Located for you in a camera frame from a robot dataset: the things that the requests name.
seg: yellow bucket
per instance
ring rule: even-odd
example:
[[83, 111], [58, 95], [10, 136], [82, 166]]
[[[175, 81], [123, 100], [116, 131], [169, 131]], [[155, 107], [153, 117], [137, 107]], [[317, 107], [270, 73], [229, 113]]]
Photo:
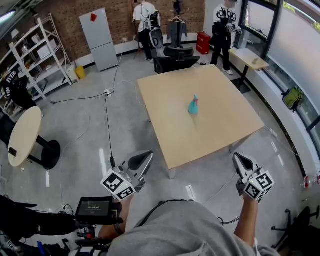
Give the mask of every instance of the yellow bucket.
[[77, 74], [77, 76], [80, 78], [80, 79], [85, 79], [86, 78], [86, 73], [85, 73], [85, 69], [83, 66], [78, 66], [76, 69], [75, 69], [75, 73]]

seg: red sticker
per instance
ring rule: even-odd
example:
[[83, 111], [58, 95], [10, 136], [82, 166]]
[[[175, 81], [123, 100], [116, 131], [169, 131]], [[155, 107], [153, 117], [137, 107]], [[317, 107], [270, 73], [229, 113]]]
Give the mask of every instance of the red sticker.
[[97, 15], [95, 15], [94, 13], [91, 13], [91, 19], [90, 19], [90, 21], [92, 21], [92, 22], [95, 22], [96, 21], [96, 19], [97, 19]]

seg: refrigerator door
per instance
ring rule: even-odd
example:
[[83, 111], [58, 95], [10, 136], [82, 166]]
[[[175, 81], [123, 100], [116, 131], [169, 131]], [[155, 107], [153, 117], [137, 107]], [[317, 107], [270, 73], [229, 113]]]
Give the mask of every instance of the refrigerator door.
[[112, 42], [92, 49], [91, 53], [99, 71], [118, 65], [115, 46]]
[[112, 42], [106, 9], [85, 14], [80, 17], [80, 21], [91, 50]]

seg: white shoe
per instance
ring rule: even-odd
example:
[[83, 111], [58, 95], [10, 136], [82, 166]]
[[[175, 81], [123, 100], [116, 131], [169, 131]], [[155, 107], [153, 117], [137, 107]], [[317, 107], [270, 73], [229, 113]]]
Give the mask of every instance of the white shoe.
[[231, 69], [229, 70], [225, 70], [224, 68], [222, 68], [222, 71], [226, 72], [228, 75], [232, 76], [234, 73], [231, 71]]

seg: black chair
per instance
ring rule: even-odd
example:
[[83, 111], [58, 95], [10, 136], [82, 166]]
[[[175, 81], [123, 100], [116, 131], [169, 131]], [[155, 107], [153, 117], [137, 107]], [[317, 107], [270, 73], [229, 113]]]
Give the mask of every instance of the black chair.
[[286, 228], [276, 228], [273, 226], [271, 230], [282, 231], [284, 235], [281, 237], [280, 241], [273, 245], [272, 248], [281, 251], [284, 247], [288, 246], [293, 251], [308, 251], [312, 248], [308, 247], [306, 241], [314, 239], [314, 237], [320, 237], [320, 230], [313, 226], [309, 226], [310, 218], [316, 217], [318, 219], [320, 213], [320, 206], [317, 207], [315, 213], [310, 212], [310, 208], [306, 207], [299, 214], [299, 216], [294, 219], [293, 224], [291, 224], [291, 211], [286, 209], [285, 212], [288, 214], [288, 223]]
[[183, 49], [167, 46], [163, 53], [166, 57], [153, 57], [154, 71], [158, 74], [191, 68], [200, 59], [200, 56], [194, 56], [192, 47]]
[[9, 116], [4, 113], [0, 113], [0, 140], [7, 146], [9, 145], [10, 137], [15, 125], [16, 123], [13, 122]]

